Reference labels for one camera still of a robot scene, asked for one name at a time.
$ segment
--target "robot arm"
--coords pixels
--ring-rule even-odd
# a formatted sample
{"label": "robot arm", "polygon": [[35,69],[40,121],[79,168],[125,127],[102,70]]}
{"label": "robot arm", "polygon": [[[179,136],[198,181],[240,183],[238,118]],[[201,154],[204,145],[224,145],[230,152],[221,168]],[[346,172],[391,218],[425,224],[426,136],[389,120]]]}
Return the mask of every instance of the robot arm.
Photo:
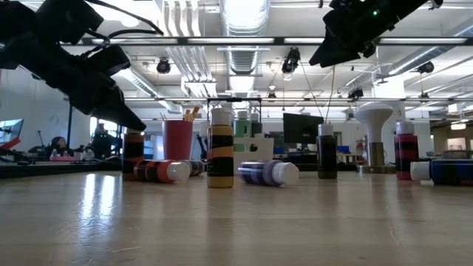
{"label": "robot arm", "polygon": [[125,105],[123,93],[110,78],[130,67],[124,51],[104,44],[90,57],[77,56],[60,45],[76,45],[85,33],[99,35],[95,31],[102,22],[83,0],[46,0],[36,12],[19,1],[0,1],[0,69],[22,66],[61,90],[85,115],[143,131],[146,125]]}

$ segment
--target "ceiling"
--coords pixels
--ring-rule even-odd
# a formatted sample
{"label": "ceiling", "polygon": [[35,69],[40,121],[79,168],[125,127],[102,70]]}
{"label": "ceiling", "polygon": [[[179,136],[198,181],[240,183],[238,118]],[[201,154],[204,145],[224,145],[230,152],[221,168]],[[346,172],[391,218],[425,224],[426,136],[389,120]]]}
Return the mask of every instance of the ceiling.
{"label": "ceiling", "polygon": [[[41,1],[23,1],[34,9]],[[114,4],[123,2],[128,4],[135,13],[141,16],[152,16],[154,9],[157,8],[155,2],[151,1],[132,1],[132,0],[115,0]],[[267,36],[324,36],[325,29],[322,17],[328,11],[329,7],[319,9],[316,5],[319,1],[294,1],[294,0],[273,0],[269,13],[269,22],[267,27]],[[200,31],[204,36],[222,35],[222,26],[220,21],[220,13],[216,12],[219,8],[218,1],[201,0],[200,6]],[[458,25],[472,19],[473,0],[463,1],[444,1],[444,6],[439,10],[428,10],[428,5],[415,11],[409,17],[396,25],[393,32],[385,33],[385,36],[450,36],[449,32]],[[118,21],[113,17],[106,17],[98,32],[108,34],[116,30],[126,29],[122,21]],[[138,28],[148,29],[144,23],[139,23]],[[419,49],[425,47],[379,47],[378,52],[371,58],[363,58],[361,60],[345,63],[336,66],[335,78],[333,79],[331,68],[322,69],[320,66],[309,66],[308,61],[317,47],[300,47],[299,50],[304,62],[304,71],[299,67],[293,75],[291,81],[284,81],[280,71],[280,64],[287,55],[290,47],[269,47],[270,51],[261,52],[259,59],[258,77],[255,79],[253,91],[249,92],[249,96],[261,95],[266,97],[269,92],[269,86],[276,87],[275,92],[278,98],[282,98],[283,89],[286,98],[309,96],[309,86],[313,88],[314,94],[320,97],[330,97],[333,90],[333,97],[339,95],[346,97],[353,85],[345,86],[347,83],[358,77],[363,72],[368,72],[360,78],[359,86],[364,89],[365,97],[371,97],[371,89],[373,80],[371,72],[377,73],[379,65],[389,66],[397,61],[407,57]],[[73,53],[81,53],[89,47],[67,47]],[[159,58],[168,57],[165,47],[123,47],[132,60],[134,71],[139,72],[154,89],[163,96],[178,97],[182,94],[180,91],[181,74],[173,65],[171,60],[171,73],[167,75],[158,74],[155,67]],[[225,53],[217,52],[216,47],[205,47],[205,54],[208,60],[213,77],[217,82],[217,92],[228,92],[228,70],[225,62]],[[422,82],[419,82],[419,74],[406,73],[403,75],[406,96],[418,95],[421,88],[428,90],[431,88],[443,86],[459,78],[473,74],[473,60],[466,61],[456,67],[452,67],[446,71],[442,69],[449,67],[457,62],[473,57],[473,49],[471,47],[456,47],[449,52],[438,56],[432,60],[435,65],[435,71],[432,77],[425,75]],[[135,86],[129,83],[125,78],[116,75],[114,79],[125,92],[126,97],[143,97],[143,94]],[[472,82],[463,83],[461,86],[453,86],[439,93],[431,95],[431,97],[447,98],[462,94],[463,97],[471,97],[473,94]],[[158,103],[133,103],[133,108],[149,108],[150,106],[159,107]],[[445,103],[437,103],[431,106],[442,108]]]}

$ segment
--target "paint bottle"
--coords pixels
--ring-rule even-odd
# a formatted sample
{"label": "paint bottle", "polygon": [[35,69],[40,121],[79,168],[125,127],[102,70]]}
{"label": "paint bottle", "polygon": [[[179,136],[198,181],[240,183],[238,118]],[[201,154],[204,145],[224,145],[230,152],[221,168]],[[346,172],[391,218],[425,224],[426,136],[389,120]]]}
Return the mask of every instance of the paint bottle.
{"label": "paint bottle", "polygon": [[413,123],[396,123],[394,147],[396,152],[396,177],[399,180],[412,180],[411,163],[419,161],[418,139],[414,135]]}
{"label": "paint bottle", "polygon": [[207,186],[232,188],[234,186],[234,133],[231,128],[231,110],[212,109],[208,129]]}
{"label": "paint bottle", "polygon": [[190,173],[187,163],[174,160],[142,160],[134,167],[134,174],[139,181],[153,183],[185,182]]}
{"label": "paint bottle", "polygon": [[280,160],[248,161],[238,168],[239,177],[248,184],[276,186],[294,185],[299,180],[299,169]]}
{"label": "paint bottle", "polygon": [[259,122],[258,113],[251,114],[250,121],[251,121],[251,137],[254,137],[255,134],[263,133],[263,124]]}
{"label": "paint bottle", "polygon": [[141,132],[134,129],[127,129],[123,138],[123,156],[121,162],[121,172],[126,180],[136,180],[133,173],[137,163],[144,160],[145,138]]}
{"label": "paint bottle", "polygon": [[319,148],[319,179],[337,178],[337,139],[333,136],[333,126],[330,124],[319,125],[317,137]]}
{"label": "paint bottle", "polygon": [[[251,137],[251,121],[248,119],[248,111],[239,111],[234,122],[235,137]],[[235,144],[235,151],[248,151],[245,144]]]}
{"label": "paint bottle", "polygon": [[433,160],[413,162],[411,178],[432,180],[436,185],[473,186],[473,160]]}
{"label": "paint bottle", "polygon": [[180,162],[187,163],[191,170],[191,177],[196,177],[204,172],[204,163],[201,160],[181,160]]}

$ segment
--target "red cup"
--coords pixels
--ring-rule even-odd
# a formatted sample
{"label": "red cup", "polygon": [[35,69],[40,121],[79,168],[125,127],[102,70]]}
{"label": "red cup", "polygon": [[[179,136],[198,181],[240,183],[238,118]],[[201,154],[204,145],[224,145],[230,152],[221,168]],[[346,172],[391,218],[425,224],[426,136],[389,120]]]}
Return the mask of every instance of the red cup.
{"label": "red cup", "polygon": [[167,120],[163,122],[164,160],[191,159],[192,122]]}

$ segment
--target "purple paint bottle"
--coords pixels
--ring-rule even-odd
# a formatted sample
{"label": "purple paint bottle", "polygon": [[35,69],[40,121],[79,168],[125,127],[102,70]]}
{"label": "purple paint bottle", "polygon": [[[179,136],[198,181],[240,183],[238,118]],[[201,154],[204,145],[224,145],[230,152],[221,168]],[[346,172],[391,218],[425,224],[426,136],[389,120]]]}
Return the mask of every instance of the purple paint bottle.
{"label": "purple paint bottle", "polygon": [[254,185],[293,185],[299,180],[299,169],[280,160],[243,162],[238,171],[243,181]]}

